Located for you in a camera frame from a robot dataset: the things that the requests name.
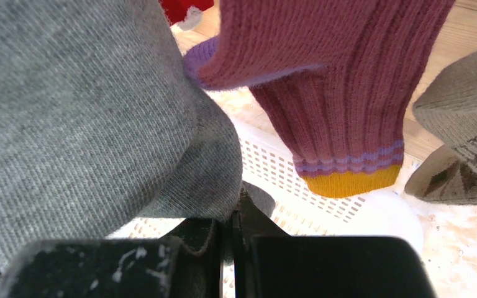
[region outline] gray sock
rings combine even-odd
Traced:
[[[136,215],[224,220],[241,169],[157,0],[0,1],[1,268]]]

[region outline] red cloth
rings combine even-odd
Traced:
[[[174,25],[186,19],[188,9],[196,7],[205,11],[214,5],[213,0],[160,0],[170,25]]]

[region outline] plastic basket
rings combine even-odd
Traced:
[[[405,239],[421,254],[423,231],[408,204],[392,189],[346,199],[308,190],[294,170],[291,153],[276,136],[233,120],[240,139],[243,180],[276,202],[271,219],[291,235],[387,235]],[[135,219],[113,237],[158,238],[181,219]],[[224,268],[224,297],[235,297],[233,267]]]

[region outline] ribbed sock cuff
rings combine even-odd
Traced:
[[[340,199],[391,186],[396,182],[400,169],[401,165],[392,165],[371,174],[345,172],[301,177],[313,193]]]

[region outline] maroon sock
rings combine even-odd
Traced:
[[[250,88],[311,191],[346,197],[394,184],[405,110],[453,3],[380,0],[326,67]]]

